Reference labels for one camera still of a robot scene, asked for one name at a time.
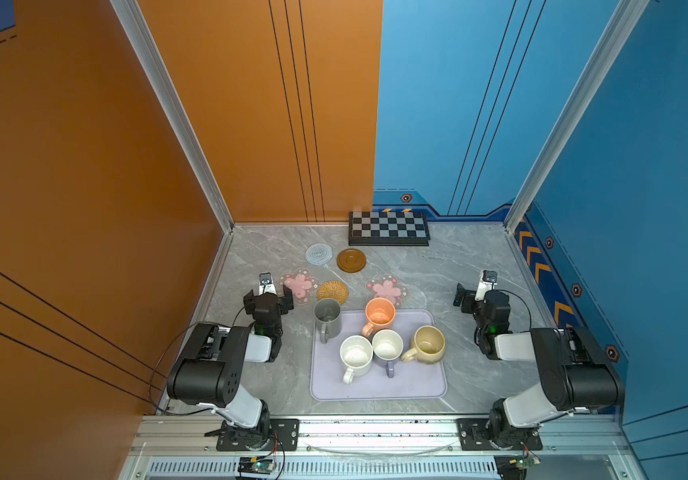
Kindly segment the pink flower coaster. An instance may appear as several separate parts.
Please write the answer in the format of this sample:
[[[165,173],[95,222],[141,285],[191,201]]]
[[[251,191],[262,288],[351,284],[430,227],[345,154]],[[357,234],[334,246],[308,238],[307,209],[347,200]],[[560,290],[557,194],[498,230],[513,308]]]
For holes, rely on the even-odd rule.
[[[372,299],[387,299],[396,307],[399,307],[408,296],[407,288],[392,274],[368,281],[366,289]]]
[[[307,304],[319,288],[319,281],[313,277],[308,269],[298,269],[291,274],[281,277],[282,285],[288,287],[294,302],[299,305]]]

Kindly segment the yellow rattan round coaster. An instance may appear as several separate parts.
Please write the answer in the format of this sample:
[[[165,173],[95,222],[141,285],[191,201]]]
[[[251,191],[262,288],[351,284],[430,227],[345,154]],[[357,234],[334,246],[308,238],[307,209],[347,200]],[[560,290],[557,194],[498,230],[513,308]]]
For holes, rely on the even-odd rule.
[[[340,281],[328,281],[323,283],[317,290],[317,299],[333,299],[343,305],[349,297],[347,286]]]

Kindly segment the grey woven round coaster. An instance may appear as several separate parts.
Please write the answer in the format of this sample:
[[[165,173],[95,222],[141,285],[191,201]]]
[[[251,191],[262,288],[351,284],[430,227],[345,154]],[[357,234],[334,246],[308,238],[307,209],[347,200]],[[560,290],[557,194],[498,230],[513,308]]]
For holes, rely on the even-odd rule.
[[[315,266],[322,266],[328,263],[333,257],[333,249],[325,243],[311,245],[305,252],[306,261]]]

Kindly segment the brown wooden round coaster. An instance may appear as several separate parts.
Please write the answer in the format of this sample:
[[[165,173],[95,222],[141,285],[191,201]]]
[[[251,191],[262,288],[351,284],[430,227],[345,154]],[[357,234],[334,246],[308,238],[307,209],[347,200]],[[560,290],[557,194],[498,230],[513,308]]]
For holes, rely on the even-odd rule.
[[[337,266],[346,273],[356,273],[367,265],[366,255],[358,249],[348,248],[342,250],[337,256]]]

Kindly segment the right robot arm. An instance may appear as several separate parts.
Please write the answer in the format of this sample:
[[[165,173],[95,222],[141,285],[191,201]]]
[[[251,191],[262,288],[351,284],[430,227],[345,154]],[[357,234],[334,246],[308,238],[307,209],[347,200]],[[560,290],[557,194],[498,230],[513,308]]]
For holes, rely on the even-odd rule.
[[[539,381],[494,402],[488,418],[456,421],[464,450],[539,450],[541,425],[585,409],[618,406],[624,386],[586,328],[510,330],[510,296],[491,282],[476,290],[458,285],[453,304],[476,322],[475,344],[494,361],[536,365]]]

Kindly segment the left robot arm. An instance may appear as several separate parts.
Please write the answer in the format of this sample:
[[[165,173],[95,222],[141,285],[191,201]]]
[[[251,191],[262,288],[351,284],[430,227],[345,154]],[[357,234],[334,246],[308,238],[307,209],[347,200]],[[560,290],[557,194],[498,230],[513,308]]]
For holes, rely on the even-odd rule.
[[[242,385],[245,363],[276,360],[283,336],[282,316],[294,309],[291,290],[282,295],[249,292],[243,299],[249,326],[201,322],[190,334],[167,377],[167,394],[202,406],[224,419],[214,434],[227,446],[259,450],[274,440],[268,405]]]

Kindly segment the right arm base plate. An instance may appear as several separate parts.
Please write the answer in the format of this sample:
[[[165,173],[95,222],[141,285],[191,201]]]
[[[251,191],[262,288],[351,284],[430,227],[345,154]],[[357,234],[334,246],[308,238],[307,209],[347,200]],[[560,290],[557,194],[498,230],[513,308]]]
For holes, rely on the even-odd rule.
[[[491,425],[489,419],[459,418],[457,434],[463,451],[541,451],[543,444],[537,429],[516,428],[504,422]]]

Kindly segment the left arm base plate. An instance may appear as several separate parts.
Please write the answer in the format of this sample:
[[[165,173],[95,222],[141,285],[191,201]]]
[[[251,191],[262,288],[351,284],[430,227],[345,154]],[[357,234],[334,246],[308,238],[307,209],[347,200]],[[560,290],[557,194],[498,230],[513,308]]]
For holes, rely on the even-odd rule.
[[[295,451],[298,445],[300,421],[275,419],[260,423],[252,429],[221,425],[216,450],[219,452],[270,452],[275,448]]]

